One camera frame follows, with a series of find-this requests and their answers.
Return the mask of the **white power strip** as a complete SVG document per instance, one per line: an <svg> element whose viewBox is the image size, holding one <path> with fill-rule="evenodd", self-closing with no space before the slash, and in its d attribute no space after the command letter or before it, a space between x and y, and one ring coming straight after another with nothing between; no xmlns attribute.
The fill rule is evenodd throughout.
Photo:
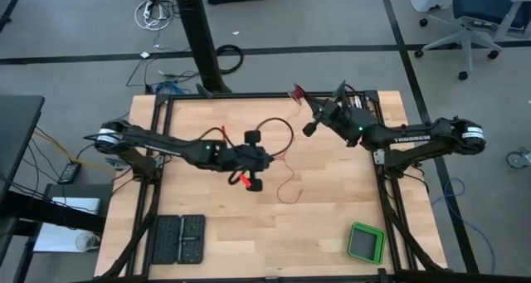
<svg viewBox="0 0 531 283"><path fill-rule="evenodd" d="M134 10L136 25L145 31L157 32L168 27L173 19L168 0L143 0Z"/></svg>

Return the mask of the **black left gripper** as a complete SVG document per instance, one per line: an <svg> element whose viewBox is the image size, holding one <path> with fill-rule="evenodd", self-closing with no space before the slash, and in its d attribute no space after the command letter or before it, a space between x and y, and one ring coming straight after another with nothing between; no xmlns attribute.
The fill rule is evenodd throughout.
<svg viewBox="0 0 531 283"><path fill-rule="evenodd" d="M259 130L246 131L244 133L245 144L226 150L227 167L232 171L262 172L268 169L273 158L263 147L259 146L260 141L261 132ZM250 192L261 192L263 190L263 182L255 173L245 176L245 185L246 190Z"/></svg>

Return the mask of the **white paper sheet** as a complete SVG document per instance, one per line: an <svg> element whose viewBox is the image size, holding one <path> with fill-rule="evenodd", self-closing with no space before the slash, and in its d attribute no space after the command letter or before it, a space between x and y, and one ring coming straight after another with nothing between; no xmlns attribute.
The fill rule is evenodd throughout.
<svg viewBox="0 0 531 283"><path fill-rule="evenodd" d="M75 241L77 236L83 232L88 231L44 223L38 233L33 250L37 252L82 253L76 249Z"/></svg>

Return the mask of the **black desk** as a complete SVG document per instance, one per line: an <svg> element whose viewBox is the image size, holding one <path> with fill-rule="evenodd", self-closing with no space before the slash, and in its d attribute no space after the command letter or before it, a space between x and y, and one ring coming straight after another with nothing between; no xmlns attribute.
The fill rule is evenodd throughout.
<svg viewBox="0 0 531 283"><path fill-rule="evenodd" d="M40 95L0 95L0 202L16 174L44 102Z"/></svg>

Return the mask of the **blue white office chair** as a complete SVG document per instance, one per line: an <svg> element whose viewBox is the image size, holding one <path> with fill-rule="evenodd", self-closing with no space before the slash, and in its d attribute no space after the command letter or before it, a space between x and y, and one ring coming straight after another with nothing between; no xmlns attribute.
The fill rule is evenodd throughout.
<svg viewBox="0 0 531 283"><path fill-rule="evenodd" d="M488 49L487 58L495 60L503 51L497 43L499 39L531 38L531 0L452 0L452 12L457 24L432 15L419 21L420 27L436 22L454 32L414 51L414 57L421 58L426 51L444 45L459 46L465 62L465 69L457 75L461 81L467 80L474 70L474 45Z"/></svg>

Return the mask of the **black wire spool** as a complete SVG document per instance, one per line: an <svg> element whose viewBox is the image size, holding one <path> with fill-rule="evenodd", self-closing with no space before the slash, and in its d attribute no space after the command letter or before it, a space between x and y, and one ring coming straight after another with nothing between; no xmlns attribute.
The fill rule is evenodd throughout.
<svg viewBox="0 0 531 283"><path fill-rule="evenodd" d="M306 95L306 92L298 84L294 84L293 89L288 91L288 96L292 100L294 100L298 105L302 105L302 101L304 100L305 95Z"/></svg>

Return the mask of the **green square tray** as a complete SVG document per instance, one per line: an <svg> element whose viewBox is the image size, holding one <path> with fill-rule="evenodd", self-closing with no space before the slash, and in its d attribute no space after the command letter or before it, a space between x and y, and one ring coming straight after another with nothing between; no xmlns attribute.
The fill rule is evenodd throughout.
<svg viewBox="0 0 531 283"><path fill-rule="evenodd" d="M352 224L347 253L361 261L381 265L386 234L383 230L361 222Z"/></svg>

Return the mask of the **white flat box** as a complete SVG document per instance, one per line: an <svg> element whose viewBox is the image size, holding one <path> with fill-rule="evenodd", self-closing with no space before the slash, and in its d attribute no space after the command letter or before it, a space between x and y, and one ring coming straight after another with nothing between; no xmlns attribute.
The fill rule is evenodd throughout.
<svg viewBox="0 0 531 283"><path fill-rule="evenodd" d="M101 200L98 198L62 198L53 197L54 203L63 207L72 208L82 212L97 214L100 209Z"/></svg>

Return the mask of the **open black bit case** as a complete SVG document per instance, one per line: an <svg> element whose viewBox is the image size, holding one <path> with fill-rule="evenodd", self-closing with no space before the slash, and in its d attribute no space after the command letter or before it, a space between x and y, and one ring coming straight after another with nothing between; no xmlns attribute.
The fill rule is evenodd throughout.
<svg viewBox="0 0 531 283"><path fill-rule="evenodd" d="M201 264L205 230L204 215L158 216L151 263L153 265Z"/></svg>

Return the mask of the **black power brick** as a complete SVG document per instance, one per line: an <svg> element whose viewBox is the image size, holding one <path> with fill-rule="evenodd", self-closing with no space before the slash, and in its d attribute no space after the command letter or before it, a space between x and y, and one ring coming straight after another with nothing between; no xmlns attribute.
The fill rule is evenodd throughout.
<svg viewBox="0 0 531 283"><path fill-rule="evenodd" d="M57 180L58 184L73 184L81 170L81 164L77 162L68 163Z"/></svg>

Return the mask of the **black tower fan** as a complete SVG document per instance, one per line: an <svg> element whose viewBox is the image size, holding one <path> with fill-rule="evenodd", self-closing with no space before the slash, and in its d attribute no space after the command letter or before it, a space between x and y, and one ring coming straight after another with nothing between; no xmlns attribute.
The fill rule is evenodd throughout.
<svg viewBox="0 0 531 283"><path fill-rule="evenodd" d="M204 88L212 93L231 93L224 83L202 0L177 0L193 59Z"/></svg>

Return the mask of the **clear plastic cup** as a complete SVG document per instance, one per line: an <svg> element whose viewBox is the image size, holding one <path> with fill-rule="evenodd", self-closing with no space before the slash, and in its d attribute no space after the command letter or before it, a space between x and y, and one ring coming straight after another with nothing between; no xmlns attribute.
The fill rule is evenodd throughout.
<svg viewBox="0 0 531 283"><path fill-rule="evenodd" d="M93 232L83 232L77 236L75 245L78 251L87 252L100 247L101 238Z"/></svg>

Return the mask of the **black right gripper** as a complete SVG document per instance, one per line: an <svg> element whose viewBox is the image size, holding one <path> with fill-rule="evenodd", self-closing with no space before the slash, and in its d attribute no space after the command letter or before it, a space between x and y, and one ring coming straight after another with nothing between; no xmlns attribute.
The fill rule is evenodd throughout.
<svg viewBox="0 0 531 283"><path fill-rule="evenodd" d="M343 140L353 140L355 138L355 124L351 120L351 110L331 99L320 99L307 95L304 100L312 111L317 111L303 129L306 137L311 137L316 129L323 125L335 132Z"/></svg>

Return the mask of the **grey caster wheel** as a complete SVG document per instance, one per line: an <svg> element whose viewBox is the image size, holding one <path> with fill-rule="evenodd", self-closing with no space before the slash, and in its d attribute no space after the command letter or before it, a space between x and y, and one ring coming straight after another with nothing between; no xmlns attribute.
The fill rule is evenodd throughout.
<svg viewBox="0 0 531 283"><path fill-rule="evenodd" d="M512 151L507 154L506 161L512 168L527 168L531 166L531 150L519 148L515 151Z"/></svg>

